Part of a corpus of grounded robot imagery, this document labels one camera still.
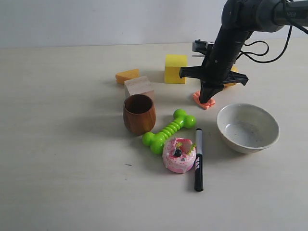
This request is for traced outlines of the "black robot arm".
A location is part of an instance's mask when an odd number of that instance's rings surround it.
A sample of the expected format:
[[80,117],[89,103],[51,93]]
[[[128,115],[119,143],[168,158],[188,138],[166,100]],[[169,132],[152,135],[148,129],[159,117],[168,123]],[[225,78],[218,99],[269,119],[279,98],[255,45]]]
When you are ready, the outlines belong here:
[[246,85],[248,77],[231,70],[242,54],[242,46],[253,32],[273,33],[285,25],[307,33],[308,2],[285,0],[229,0],[225,3],[221,27],[215,42],[196,40],[193,52],[203,54],[201,66],[182,67],[180,77],[200,80],[199,101],[208,102],[225,84]]

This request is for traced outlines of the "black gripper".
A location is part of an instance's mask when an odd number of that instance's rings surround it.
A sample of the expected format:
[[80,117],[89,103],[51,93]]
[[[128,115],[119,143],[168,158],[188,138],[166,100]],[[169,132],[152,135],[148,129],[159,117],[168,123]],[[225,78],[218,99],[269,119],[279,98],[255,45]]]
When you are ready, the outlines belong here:
[[[212,71],[207,70],[202,66],[190,66],[180,68],[180,78],[189,77],[201,80],[200,82],[200,96],[201,103],[207,103],[214,95],[221,92],[224,89],[224,83],[228,82],[228,79],[234,78],[236,84],[242,84],[245,86],[248,82],[248,77],[245,74],[231,71],[231,68],[226,71]],[[208,83],[222,84],[211,87]]]

